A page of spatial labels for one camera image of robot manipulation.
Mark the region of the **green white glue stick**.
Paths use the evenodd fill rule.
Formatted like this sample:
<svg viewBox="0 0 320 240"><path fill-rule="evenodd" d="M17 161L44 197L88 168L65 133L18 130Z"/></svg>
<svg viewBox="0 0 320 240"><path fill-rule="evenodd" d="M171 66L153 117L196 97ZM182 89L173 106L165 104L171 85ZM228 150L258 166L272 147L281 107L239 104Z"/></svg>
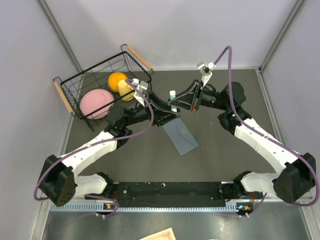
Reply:
<svg viewBox="0 0 320 240"><path fill-rule="evenodd" d="M169 91L169 97L170 97L170 100L173 100L176 97L176 91L175 90L170 90ZM171 108L172 112L175 112L175 113L178 112L178 110L177 110L177 108L175 106L171 106L170 108Z"/></svg>

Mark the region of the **grey blue envelope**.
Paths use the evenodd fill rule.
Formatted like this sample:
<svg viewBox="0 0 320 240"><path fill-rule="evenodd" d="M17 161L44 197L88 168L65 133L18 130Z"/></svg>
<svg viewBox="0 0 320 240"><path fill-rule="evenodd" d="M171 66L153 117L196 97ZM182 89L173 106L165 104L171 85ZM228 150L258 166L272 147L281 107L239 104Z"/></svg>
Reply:
<svg viewBox="0 0 320 240"><path fill-rule="evenodd" d="M162 127L181 156L199 147L181 118L171 120Z"/></svg>

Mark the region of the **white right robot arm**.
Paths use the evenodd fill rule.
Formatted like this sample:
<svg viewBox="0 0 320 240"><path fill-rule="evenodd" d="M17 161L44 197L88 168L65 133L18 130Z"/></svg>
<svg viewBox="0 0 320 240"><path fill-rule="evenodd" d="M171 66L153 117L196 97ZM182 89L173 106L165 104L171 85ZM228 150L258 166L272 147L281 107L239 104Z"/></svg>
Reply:
<svg viewBox="0 0 320 240"><path fill-rule="evenodd" d="M267 133L241 106L246 100L244 89L238 82L230 82L221 92L212 85L204 86L194 80L187 90L176 94L169 92L168 104L172 108L195 112L200 106L222 110L218 116L222 127L242 140L262 156L274 169L274 173L245 171L234 180L233 192L245 198L251 192L274 194L288 204L297 201L315 188L315 204L320 197L320 184L316 175L316 160L306 153L299 154L286 147Z"/></svg>

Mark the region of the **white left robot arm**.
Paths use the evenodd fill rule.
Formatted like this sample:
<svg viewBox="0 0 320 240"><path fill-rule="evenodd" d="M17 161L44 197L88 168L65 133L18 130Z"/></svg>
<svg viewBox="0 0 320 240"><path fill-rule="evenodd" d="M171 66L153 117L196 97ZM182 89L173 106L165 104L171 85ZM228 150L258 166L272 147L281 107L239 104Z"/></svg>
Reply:
<svg viewBox="0 0 320 240"><path fill-rule="evenodd" d="M105 174L81 176L81 172L135 137L128 126L148 121L149 126L159 127L180 116L178 110L174 110L154 93L148 94L146 99L147 103L138 103L131 109L114 103L106 115L107 127L95 138L60 157L53 154L48 156L44 161L36 189L41 190L57 207L66 205L72 198L85 195L109 198L114 187Z"/></svg>

